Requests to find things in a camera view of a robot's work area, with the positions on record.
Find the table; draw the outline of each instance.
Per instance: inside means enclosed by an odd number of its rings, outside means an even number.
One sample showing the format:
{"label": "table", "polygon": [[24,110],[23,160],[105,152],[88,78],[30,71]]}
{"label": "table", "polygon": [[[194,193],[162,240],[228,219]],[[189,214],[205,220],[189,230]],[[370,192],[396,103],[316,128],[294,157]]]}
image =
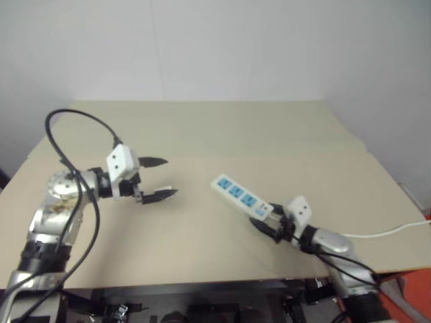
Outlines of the table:
{"label": "table", "polygon": [[[154,205],[131,198],[100,200],[98,240],[66,288],[327,274],[314,256],[274,244],[223,203],[209,187],[221,173],[269,202],[305,195],[313,209],[311,224],[340,233],[372,234],[423,220],[323,102],[75,102],[71,107],[107,122],[139,156],[169,160],[141,170],[144,190],[171,184],[179,192]],[[112,138],[105,129],[71,114],[53,129],[77,167],[106,170]],[[62,169],[44,138],[0,194],[0,288],[18,264],[48,177]],[[93,225],[89,206],[68,268],[90,241]],[[364,263],[380,273],[431,266],[426,225],[354,244]]]}

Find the power outlet socket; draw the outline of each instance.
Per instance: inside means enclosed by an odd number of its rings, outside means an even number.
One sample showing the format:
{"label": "power outlet socket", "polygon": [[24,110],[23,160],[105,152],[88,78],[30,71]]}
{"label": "power outlet socket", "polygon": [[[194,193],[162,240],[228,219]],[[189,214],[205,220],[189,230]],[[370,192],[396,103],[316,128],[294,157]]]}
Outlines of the power outlet socket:
{"label": "power outlet socket", "polygon": [[224,174],[219,175],[211,187],[231,205],[255,219],[264,221],[274,210],[270,204]]}

